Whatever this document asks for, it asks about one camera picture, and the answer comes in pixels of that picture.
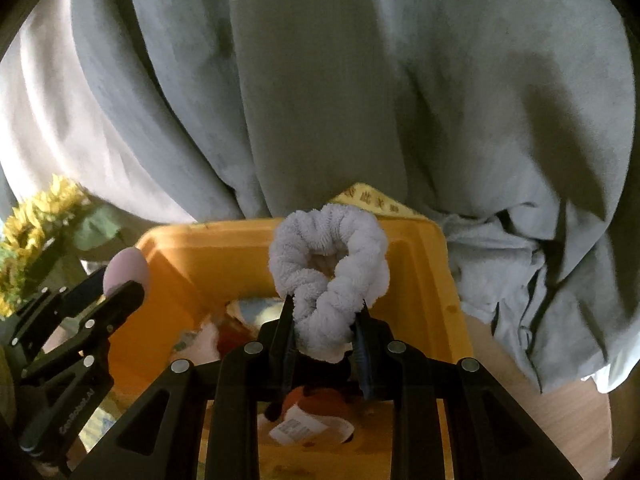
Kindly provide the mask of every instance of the pink object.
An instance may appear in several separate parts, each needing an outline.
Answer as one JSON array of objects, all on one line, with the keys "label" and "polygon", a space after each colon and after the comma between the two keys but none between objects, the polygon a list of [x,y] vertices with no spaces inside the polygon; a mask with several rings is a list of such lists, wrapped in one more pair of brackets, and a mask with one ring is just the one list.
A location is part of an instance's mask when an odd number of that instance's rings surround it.
[{"label": "pink object", "polygon": [[102,290],[104,295],[109,297],[119,286],[134,281],[142,285],[146,294],[149,292],[149,279],[149,266],[140,249],[127,247],[116,254],[107,265],[102,279]]}]

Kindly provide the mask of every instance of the white cloth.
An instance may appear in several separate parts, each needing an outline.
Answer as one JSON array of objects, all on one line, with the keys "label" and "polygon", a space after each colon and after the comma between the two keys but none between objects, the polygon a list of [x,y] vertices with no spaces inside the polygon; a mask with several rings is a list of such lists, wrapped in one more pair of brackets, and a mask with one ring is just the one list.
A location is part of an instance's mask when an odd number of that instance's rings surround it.
[{"label": "white cloth", "polygon": [[[280,297],[293,295],[301,352],[321,361],[341,361],[356,313],[388,289],[387,246],[375,216],[353,206],[327,204],[320,211],[296,211],[278,226],[269,248],[269,269]],[[314,255],[345,253],[332,280],[310,268]]]},{"label": "white cloth", "polygon": [[193,221],[98,106],[76,54],[71,0],[41,0],[0,62],[0,164],[18,200],[55,173],[142,218]]},{"label": "white cloth", "polygon": [[582,380],[593,379],[598,391],[601,394],[608,394],[626,381],[638,361],[640,361],[640,334],[631,338],[609,365]]}]

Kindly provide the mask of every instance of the yellow plastic bin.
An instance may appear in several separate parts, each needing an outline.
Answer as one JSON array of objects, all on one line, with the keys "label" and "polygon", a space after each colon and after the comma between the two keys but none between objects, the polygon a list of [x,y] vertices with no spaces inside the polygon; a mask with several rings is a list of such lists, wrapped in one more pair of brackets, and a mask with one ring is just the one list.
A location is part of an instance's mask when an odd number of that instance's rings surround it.
[{"label": "yellow plastic bin", "polygon": [[[268,247],[279,222],[164,226],[143,236],[138,247],[151,270],[150,290],[142,307],[111,337],[110,369],[121,401],[129,404],[166,368],[181,331],[197,329],[209,314],[222,315],[229,301],[276,295]],[[439,227],[427,220],[382,219],[380,224],[389,239],[391,279],[371,315],[428,357],[456,362],[472,355]],[[260,468],[268,471],[264,478],[321,479],[328,470],[335,480],[388,478],[391,409],[382,404],[374,412],[377,416],[370,408],[361,413],[365,431],[332,452],[260,446]]]}]

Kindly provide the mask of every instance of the wooden surface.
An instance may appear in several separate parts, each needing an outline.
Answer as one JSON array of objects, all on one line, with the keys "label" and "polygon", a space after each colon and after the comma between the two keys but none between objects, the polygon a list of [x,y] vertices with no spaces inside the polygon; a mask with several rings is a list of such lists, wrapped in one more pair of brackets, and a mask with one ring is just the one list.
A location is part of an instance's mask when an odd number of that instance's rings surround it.
[{"label": "wooden surface", "polygon": [[515,362],[494,341],[491,330],[466,317],[476,358],[536,421],[585,480],[602,480],[609,472],[611,415],[609,397],[593,381],[575,381],[541,396]]}]

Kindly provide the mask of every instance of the round metal rivet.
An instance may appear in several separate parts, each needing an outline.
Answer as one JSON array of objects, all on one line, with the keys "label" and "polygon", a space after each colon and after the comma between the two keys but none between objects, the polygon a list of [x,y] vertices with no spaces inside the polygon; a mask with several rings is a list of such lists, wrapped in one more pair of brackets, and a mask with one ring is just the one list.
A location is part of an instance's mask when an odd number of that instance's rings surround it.
[{"label": "round metal rivet", "polygon": [[262,352],[263,348],[264,347],[262,346],[262,343],[258,341],[251,341],[250,343],[244,345],[244,351],[250,355],[259,354],[260,352]]},{"label": "round metal rivet", "polygon": [[189,366],[187,359],[178,359],[171,363],[171,371],[174,374],[181,374],[182,372],[186,372],[189,369]]},{"label": "round metal rivet", "polygon": [[386,346],[386,348],[392,354],[401,354],[406,350],[406,345],[402,341],[392,341]]},{"label": "round metal rivet", "polygon": [[462,369],[465,372],[477,372],[480,369],[480,363],[471,357],[462,359]]}]

